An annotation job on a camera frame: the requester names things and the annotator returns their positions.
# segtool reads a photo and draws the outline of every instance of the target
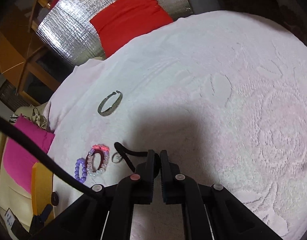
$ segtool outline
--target metal bangle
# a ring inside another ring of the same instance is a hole
[[[118,99],[106,111],[101,112],[101,110],[102,110],[104,104],[107,102],[107,100],[117,93],[120,94]],[[120,91],[116,90],[116,92],[112,92],[109,96],[107,96],[104,100],[102,100],[102,102],[98,106],[98,113],[101,116],[108,116],[108,115],[112,114],[116,110],[116,108],[119,106],[122,98],[123,98],[123,94]]]

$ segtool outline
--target black knob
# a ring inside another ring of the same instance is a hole
[[[51,198],[51,200],[52,200],[52,205],[53,206],[57,206],[58,204],[59,204],[59,197],[58,197],[58,195],[57,195],[57,192],[52,192],[52,198]]]

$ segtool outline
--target small metal ring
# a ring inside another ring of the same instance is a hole
[[[122,160],[123,160],[123,158],[121,157],[121,155],[120,155],[119,153],[114,153],[113,156],[111,157],[111,161],[112,161],[113,163],[119,163],[119,162],[121,162]]]
[[[101,112],[101,110],[102,110],[104,104],[107,102],[107,100],[117,93],[120,94],[118,99],[112,104],[111,107],[109,107],[107,110]],[[107,96],[104,100],[101,101],[100,105],[98,106],[98,113],[101,116],[108,116],[108,115],[112,114],[116,110],[116,108],[119,106],[122,98],[123,98],[123,94],[120,91],[116,90],[116,92],[112,92],[109,96]]]

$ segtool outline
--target purple beaded bracelet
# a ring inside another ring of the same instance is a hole
[[[79,178],[79,166],[82,166],[82,176],[81,178]],[[80,158],[77,160],[76,162],[76,167],[75,167],[75,178],[76,180],[78,180],[81,183],[84,183],[86,181],[86,177],[87,177],[87,170],[86,170],[86,164],[85,164],[85,159],[84,158]]]

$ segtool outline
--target white label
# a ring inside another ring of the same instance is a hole
[[[6,222],[6,225],[8,225],[10,228],[12,227],[12,225],[14,224],[15,222],[15,216],[14,214],[12,213],[12,211],[10,210],[10,208],[8,208],[6,214],[5,214],[5,222]]]

